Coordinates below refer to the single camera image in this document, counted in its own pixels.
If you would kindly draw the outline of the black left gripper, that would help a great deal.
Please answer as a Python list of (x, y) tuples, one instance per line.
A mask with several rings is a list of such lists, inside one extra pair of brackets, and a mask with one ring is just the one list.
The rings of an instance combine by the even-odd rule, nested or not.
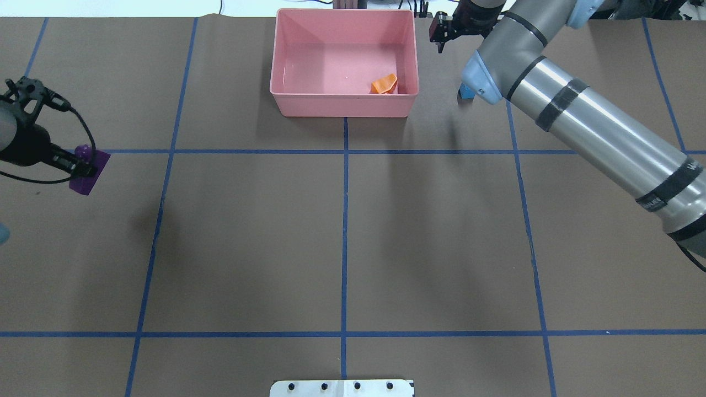
[(63, 96), (46, 88), (38, 79), (5, 79), (7, 91), (1, 103), (1, 159), (20, 167), (44, 163), (60, 169), (71, 178), (98, 176), (98, 157), (69, 153), (51, 143), (48, 131), (37, 124), (44, 106), (69, 111), (71, 104)]

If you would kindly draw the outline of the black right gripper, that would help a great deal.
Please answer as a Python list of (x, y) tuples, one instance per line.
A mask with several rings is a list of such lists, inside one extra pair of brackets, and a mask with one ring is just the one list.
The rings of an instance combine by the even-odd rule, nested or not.
[(462, 36), (487, 37), (499, 20), (505, 1), (459, 1), (451, 15), (443, 11), (432, 18), (429, 41), (443, 46)]

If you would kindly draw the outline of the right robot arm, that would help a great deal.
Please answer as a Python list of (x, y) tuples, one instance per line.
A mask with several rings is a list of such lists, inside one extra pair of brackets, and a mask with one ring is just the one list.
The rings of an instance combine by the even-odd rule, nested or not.
[(705, 254), (704, 166), (613, 105), (543, 52), (562, 28), (585, 25), (600, 1), (460, 1), (437, 12), (429, 39), (442, 52), (480, 35), (461, 81), (477, 98), (507, 100), (661, 219), (688, 258)]

